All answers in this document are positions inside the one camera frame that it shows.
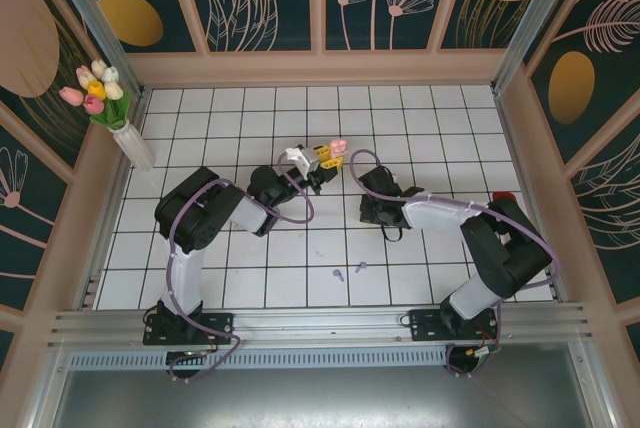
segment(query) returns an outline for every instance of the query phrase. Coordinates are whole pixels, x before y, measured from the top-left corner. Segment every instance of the pink toy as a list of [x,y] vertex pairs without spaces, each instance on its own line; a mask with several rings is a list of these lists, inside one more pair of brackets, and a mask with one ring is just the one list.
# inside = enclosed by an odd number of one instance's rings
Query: pink toy
[[329,143],[329,150],[331,151],[332,160],[346,155],[349,153],[349,150],[347,149],[347,140],[333,140]]

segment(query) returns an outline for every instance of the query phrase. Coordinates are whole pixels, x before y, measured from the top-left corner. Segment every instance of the pink tulip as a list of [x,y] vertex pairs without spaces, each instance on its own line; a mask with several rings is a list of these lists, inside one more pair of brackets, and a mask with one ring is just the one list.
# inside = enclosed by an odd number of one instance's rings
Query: pink tulip
[[80,106],[84,101],[84,94],[80,90],[65,86],[59,92],[60,98],[72,106]]
[[90,115],[99,115],[104,111],[104,102],[97,96],[87,95],[84,99],[84,109]]

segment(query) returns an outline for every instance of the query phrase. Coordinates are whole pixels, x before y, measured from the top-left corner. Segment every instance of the yellow tulip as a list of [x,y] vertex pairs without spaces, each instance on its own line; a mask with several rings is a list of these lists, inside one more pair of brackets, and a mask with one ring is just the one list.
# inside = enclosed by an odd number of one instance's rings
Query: yellow tulip
[[107,97],[107,93],[104,91],[104,86],[99,81],[92,81],[87,87],[87,91],[90,95],[104,100]]

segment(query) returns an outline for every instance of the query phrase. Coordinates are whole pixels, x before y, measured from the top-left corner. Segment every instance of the tulip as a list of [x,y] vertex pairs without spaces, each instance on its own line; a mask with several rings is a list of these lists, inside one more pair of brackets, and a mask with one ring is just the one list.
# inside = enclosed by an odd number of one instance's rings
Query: tulip
[[115,81],[116,83],[120,81],[120,74],[115,66],[110,66],[102,74],[103,83],[109,83],[110,81]]
[[80,83],[80,86],[85,90],[89,86],[89,83],[96,81],[96,77],[93,76],[91,70],[84,65],[80,68],[76,68],[76,76],[78,77],[78,83]]
[[84,109],[90,115],[99,115],[104,111],[104,102],[97,96],[87,95],[84,100]]
[[84,93],[74,88],[65,86],[59,92],[60,98],[69,103],[71,106],[80,106],[84,101]]
[[124,96],[124,91],[122,91],[122,88],[120,88],[115,81],[106,82],[104,84],[104,91],[110,100],[119,100]]
[[97,79],[101,79],[104,74],[104,70],[107,69],[107,64],[102,60],[93,60],[91,62],[91,71]]
[[104,86],[99,81],[92,81],[89,83],[87,91],[90,95],[97,96],[101,100],[104,100],[107,97],[107,94],[104,91]]

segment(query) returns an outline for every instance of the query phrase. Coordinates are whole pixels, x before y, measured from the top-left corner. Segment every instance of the white tulip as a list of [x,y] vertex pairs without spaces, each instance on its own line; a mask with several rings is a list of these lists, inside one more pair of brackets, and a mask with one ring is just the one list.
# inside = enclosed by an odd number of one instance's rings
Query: white tulip
[[104,91],[110,100],[119,100],[124,96],[124,91],[122,91],[122,88],[120,88],[115,81],[107,81],[104,84]]
[[107,64],[102,60],[93,60],[91,62],[91,71],[96,78],[99,80],[102,79],[102,75],[104,74],[104,70],[107,69]]
[[109,83],[110,81],[115,81],[116,83],[120,81],[120,74],[115,66],[107,68],[102,74],[103,83]]

